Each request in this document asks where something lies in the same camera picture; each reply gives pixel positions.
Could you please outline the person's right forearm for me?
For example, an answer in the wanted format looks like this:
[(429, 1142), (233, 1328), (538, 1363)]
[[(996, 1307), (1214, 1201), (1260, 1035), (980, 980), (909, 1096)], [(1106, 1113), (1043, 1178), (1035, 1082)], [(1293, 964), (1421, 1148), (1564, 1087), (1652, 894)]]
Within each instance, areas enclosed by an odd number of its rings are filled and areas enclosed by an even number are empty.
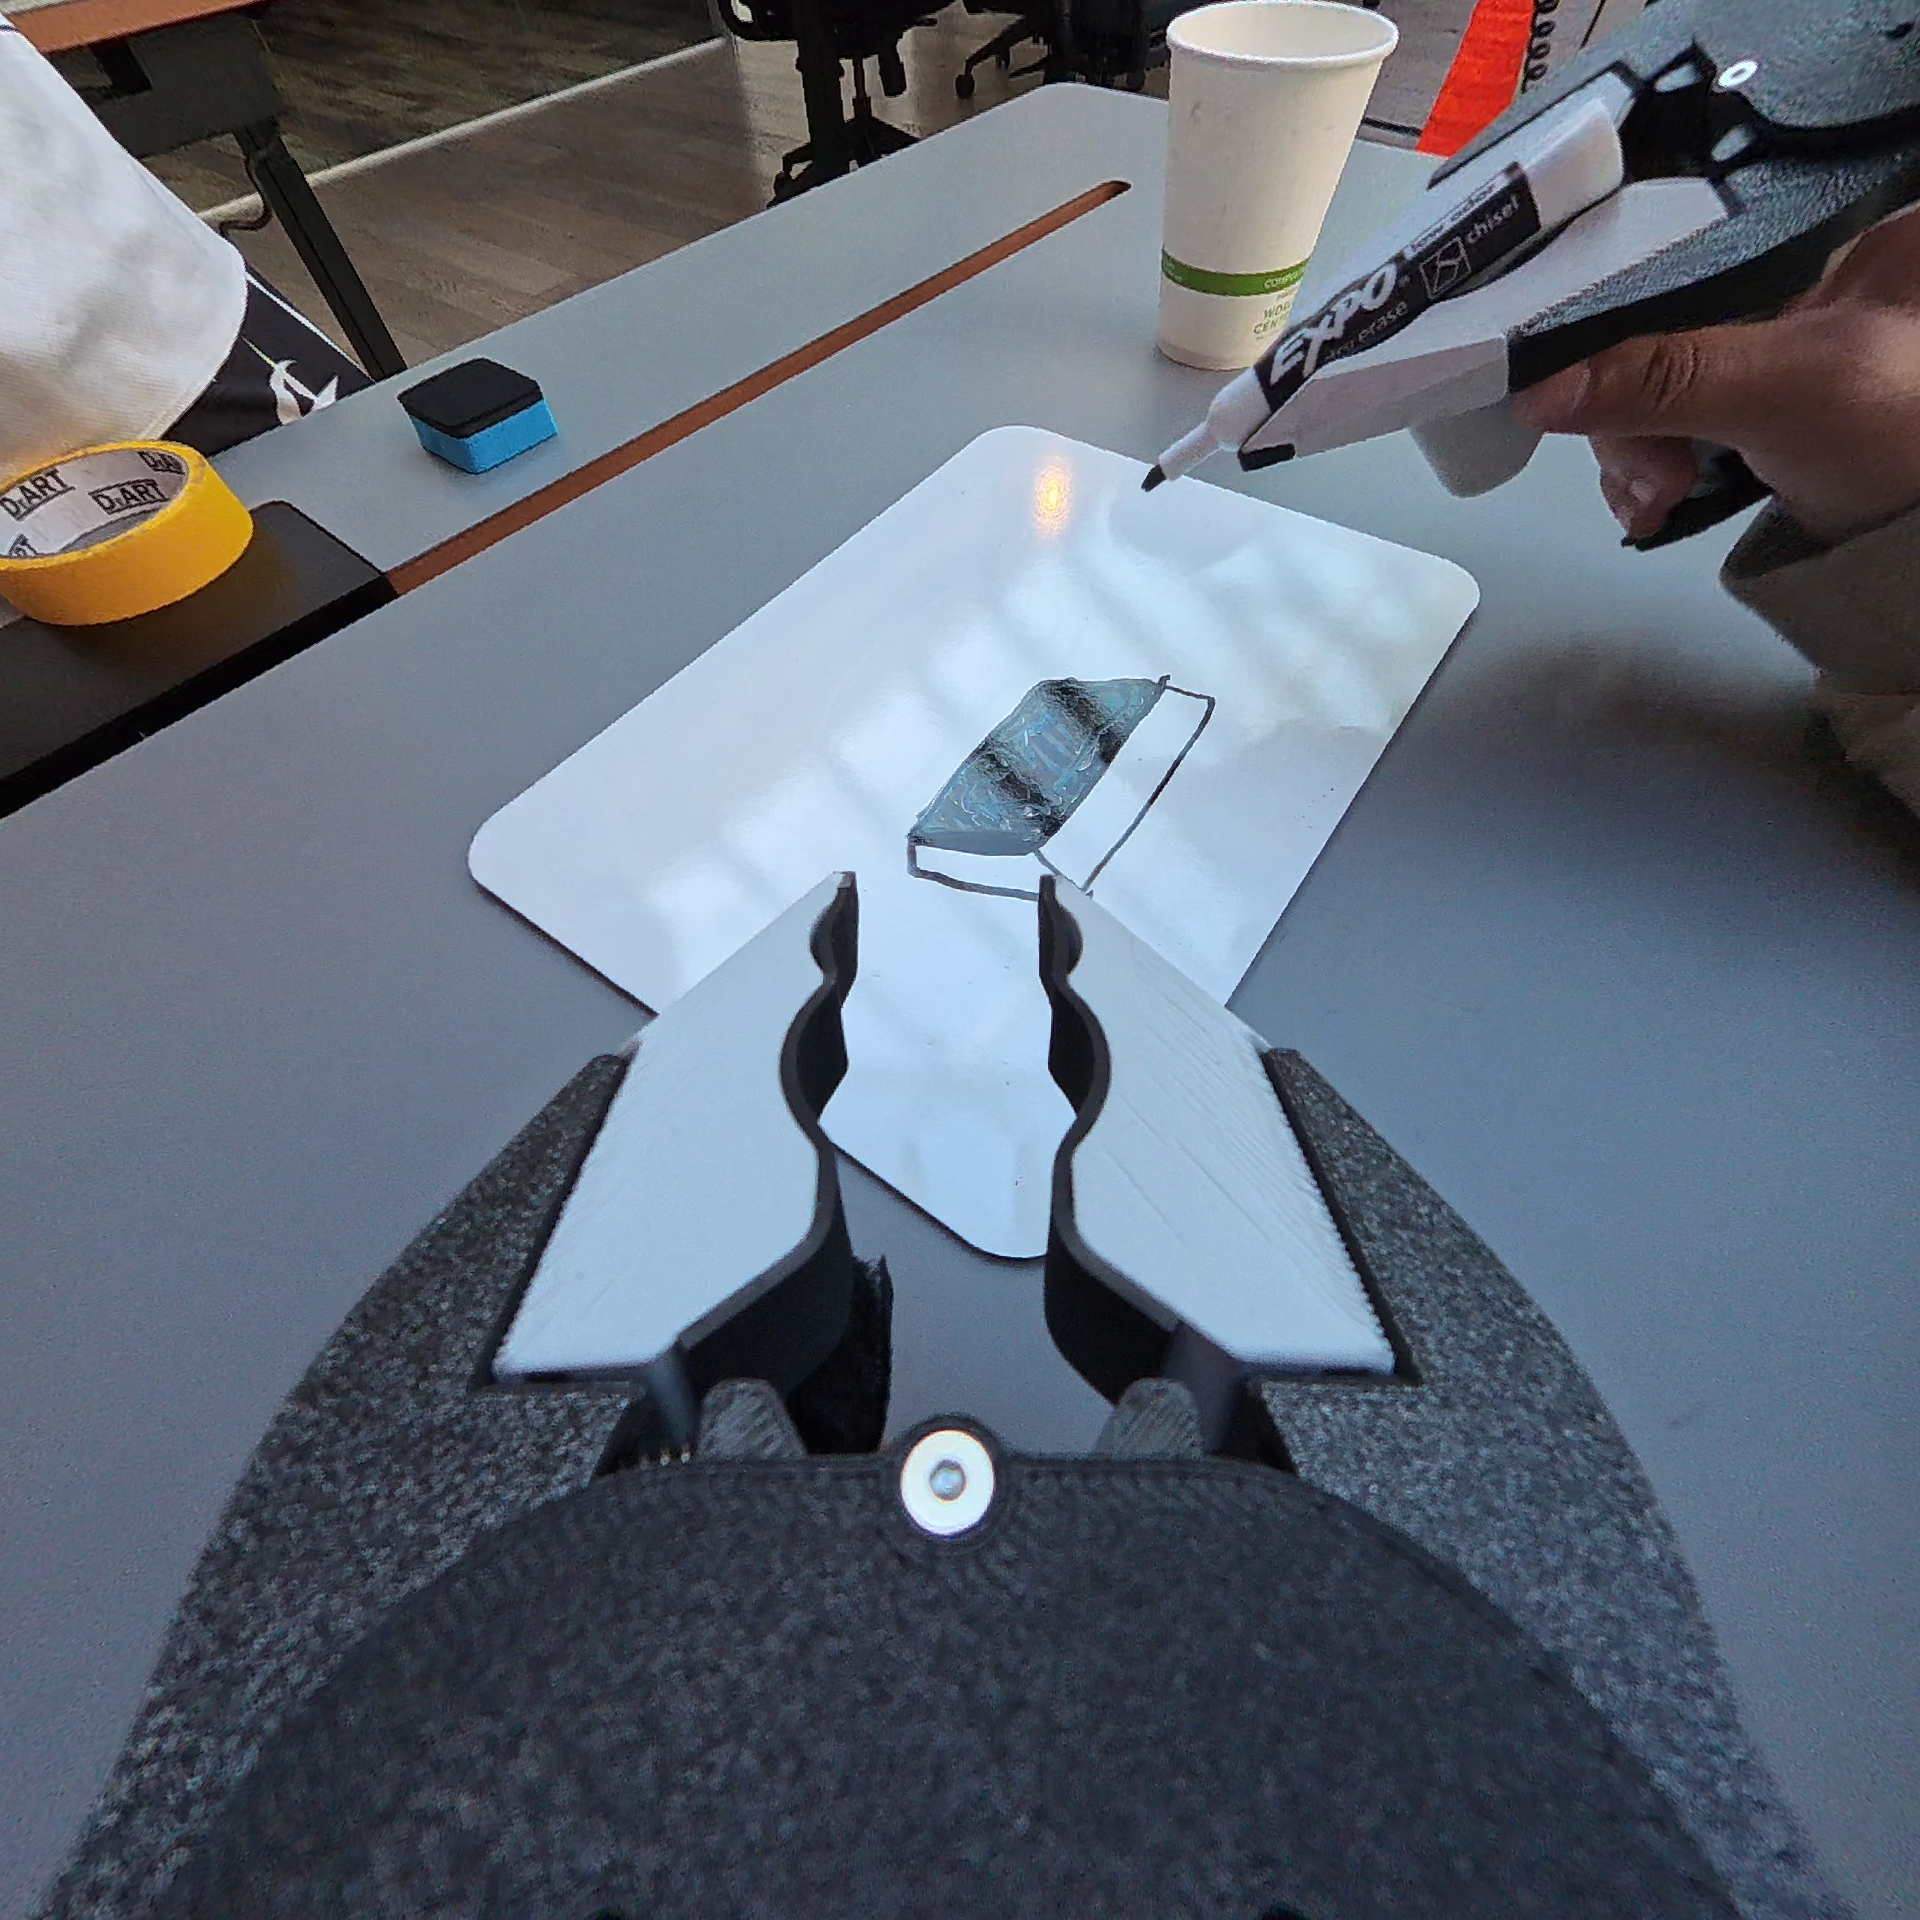
[(1719, 562), (1735, 604), (1814, 668), (1840, 754), (1920, 808), (1920, 513), (1810, 536), (1773, 505)]

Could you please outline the black dry erase marker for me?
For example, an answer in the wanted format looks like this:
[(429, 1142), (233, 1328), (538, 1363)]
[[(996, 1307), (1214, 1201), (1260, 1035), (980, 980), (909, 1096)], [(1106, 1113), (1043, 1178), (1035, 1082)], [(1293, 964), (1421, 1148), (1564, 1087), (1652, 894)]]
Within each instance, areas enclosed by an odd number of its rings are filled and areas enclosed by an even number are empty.
[(1250, 436), (1284, 419), (1315, 368), (1338, 360), (1384, 347), (1434, 306), (1472, 296), (1496, 273), (1513, 273), (1577, 216), (1597, 208), (1606, 195), (1530, 195), (1522, 172), (1496, 178), (1478, 195), (1421, 195), (1415, 216), (1437, 216), (1411, 236), (1394, 257), (1356, 273), (1323, 311), (1299, 319), (1248, 374), (1239, 374), (1205, 407), (1205, 419), (1183, 434), (1147, 468), (1142, 488), (1193, 474), (1214, 451), (1230, 446), (1239, 465)]

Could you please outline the small white whiteboard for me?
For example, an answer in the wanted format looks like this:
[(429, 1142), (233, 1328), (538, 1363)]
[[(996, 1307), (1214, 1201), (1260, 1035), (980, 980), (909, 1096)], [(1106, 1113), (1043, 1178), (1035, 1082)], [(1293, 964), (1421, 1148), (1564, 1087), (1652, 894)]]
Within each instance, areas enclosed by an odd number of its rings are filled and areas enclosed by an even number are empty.
[(470, 870), (653, 1014), (860, 870), (828, 1135), (1037, 1258), (1037, 883), (1228, 1000), (1472, 606), (1447, 556), (1001, 422), (500, 808)]

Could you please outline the yellow tape roll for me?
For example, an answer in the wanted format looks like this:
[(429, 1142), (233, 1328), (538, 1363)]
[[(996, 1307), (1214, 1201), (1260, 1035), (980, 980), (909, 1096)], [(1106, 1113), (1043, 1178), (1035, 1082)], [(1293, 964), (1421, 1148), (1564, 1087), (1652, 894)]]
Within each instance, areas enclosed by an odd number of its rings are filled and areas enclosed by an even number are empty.
[(243, 556), (254, 519), (183, 441), (95, 441), (0, 494), (0, 592), (48, 626), (138, 616)]

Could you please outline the white paper cup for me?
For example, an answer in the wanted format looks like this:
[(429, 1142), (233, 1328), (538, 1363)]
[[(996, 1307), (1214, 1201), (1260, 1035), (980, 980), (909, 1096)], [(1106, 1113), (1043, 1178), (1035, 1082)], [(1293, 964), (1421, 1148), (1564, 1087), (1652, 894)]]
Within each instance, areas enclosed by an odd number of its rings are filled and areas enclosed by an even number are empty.
[(1239, 0), (1169, 31), (1159, 347), (1248, 368), (1286, 328), (1397, 26), (1356, 5)]

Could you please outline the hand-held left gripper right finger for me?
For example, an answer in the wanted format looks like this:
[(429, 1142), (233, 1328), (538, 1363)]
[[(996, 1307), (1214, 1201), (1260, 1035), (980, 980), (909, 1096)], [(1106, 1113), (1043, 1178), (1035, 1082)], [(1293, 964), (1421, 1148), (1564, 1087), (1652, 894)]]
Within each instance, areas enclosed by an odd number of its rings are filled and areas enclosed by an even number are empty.
[(1397, 1348), (1293, 1130), (1267, 1041), (1072, 883), (1043, 875), (1055, 1155), (1043, 1318), (1113, 1406), (1183, 1383), (1220, 1453), (1243, 1388), (1397, 1377)]

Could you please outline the wood edged table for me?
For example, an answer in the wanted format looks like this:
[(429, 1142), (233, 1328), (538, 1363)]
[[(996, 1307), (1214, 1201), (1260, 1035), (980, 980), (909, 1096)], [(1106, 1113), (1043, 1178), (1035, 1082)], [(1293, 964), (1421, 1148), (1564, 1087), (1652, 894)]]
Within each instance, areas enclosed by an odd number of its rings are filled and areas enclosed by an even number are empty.
[(373, 296), (284, 142), (284, 99), (249, 31), (254, 8), (249, 0), (6, 0), (36, 51), (95, 52), (107, 71), (95, 116), (137, 158), (233, 135), (264, 216), (294, 238), (356, 360), (371, 380), (406, 374)]

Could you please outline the black office chair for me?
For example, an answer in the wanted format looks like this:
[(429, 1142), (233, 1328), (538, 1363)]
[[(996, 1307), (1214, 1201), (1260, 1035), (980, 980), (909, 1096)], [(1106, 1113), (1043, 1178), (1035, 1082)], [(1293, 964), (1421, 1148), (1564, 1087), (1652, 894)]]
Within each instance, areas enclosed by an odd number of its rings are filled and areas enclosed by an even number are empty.
[(971, 99), (971, 71), (990, 60), (1011, 77), (1043, 76), (1046, 86), (1088, 77), (1142, 89), (1147, 71), (1169, 60), (1169, 26), (1197, 5), (1202, 0), (966, 0), (966, 14), (1011, 14), (1011, 26), (961, 60), (951, 94)]
[(809, 107), (809, 142), (783, 152), (772, 206), (843, 178), (860, 165), (920, 142), (920, 135), (874, 116), (865, 60), (879, 60), (888, 99), (909, 89), (899, 41), (934, 26), (924, 0), (715, 0), (715, 19), (735, 41), (794, 41)]

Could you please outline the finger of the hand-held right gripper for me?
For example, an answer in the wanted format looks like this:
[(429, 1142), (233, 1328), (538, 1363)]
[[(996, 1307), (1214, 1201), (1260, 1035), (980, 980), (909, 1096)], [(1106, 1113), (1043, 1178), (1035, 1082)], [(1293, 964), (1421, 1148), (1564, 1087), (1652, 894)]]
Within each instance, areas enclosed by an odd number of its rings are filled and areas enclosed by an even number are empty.
[(1284, 446), (1306, 460), (1411, 428), (1455, 499), (1501, 488), (1541, 441), (1513, 402), (1506, 332), (1718, 221), (1719, 195), (1710, 178), (1628, 182), (1513, 273), (1434, 306), (1384, 347), (1315, 368), (1284, 419), (1250, 436), (1243, 468), (1267, 468)]
[(1577, 86), (1560, 99), (1541, 99), (1530, 120), (1496, 126), (1490, 142), (1461, 152), (1429, 178), (1429, 195), (1478, 195), (1506, 172), (1522, 172), (1530, 195), (1617, 195), (1628, 182), (1619, 126), (1637, 106), (1637, 86), (1617, 71)]

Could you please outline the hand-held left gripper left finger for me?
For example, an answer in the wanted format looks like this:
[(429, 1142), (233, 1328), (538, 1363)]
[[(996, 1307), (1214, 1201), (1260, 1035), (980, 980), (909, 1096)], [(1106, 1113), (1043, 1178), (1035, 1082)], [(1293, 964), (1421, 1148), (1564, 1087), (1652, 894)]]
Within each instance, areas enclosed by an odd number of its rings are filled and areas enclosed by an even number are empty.
[(821, 1106), (850, 1072), (860, 883), (821, 875), (636, 1041), (494, 1383), (637, 1383), (657, 1448), (710, 1388), (803, 1388), (860, 1263)]

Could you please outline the person's right hand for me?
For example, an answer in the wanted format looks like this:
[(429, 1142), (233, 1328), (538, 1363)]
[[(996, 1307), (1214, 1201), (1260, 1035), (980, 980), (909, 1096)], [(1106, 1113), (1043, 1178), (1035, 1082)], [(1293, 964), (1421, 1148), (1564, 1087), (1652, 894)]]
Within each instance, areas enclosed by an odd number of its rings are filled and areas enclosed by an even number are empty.
[(1617, 342), (1518, 400), (1541, 434), (1584, 434), (1633, 536), (1694, 488), (1719, 441), (1824, 545), (1920, 499), (1920, 216), (1862, 236), (1776, 319)]

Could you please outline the blue black whiteboard eraser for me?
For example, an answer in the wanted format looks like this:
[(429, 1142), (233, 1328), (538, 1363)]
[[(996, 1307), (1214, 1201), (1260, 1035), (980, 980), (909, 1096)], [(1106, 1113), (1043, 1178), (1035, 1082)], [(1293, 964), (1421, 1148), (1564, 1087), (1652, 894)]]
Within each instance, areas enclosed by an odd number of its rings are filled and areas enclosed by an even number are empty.
[(399, 393), (417, 441), (450, 468), (485, 474), (560, 434), (538, 380), (465, 360)]

